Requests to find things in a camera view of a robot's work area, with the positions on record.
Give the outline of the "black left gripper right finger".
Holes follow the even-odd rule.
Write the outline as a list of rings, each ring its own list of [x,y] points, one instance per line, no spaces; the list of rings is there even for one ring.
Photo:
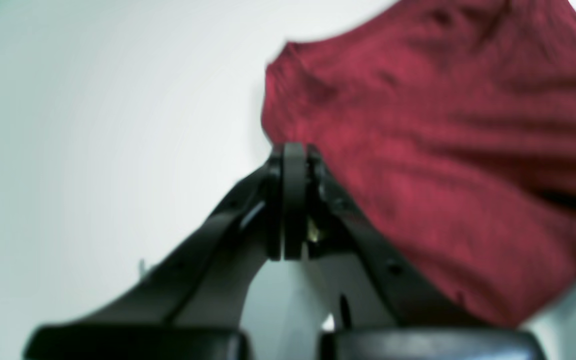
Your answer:
[[[313,145],[295,144],[308,259],[334,330],[320,360],[544,360],[529,332],[490,325],[441,293],[368,221]]]

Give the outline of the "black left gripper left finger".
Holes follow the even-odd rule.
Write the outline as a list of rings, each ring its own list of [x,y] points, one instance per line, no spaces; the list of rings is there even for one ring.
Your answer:
[[[276,145],[197,230],[101,309],[43,325],[25,360],[253,360],[240,328],[251,282],[282,258],[282,187],[294,144]]]

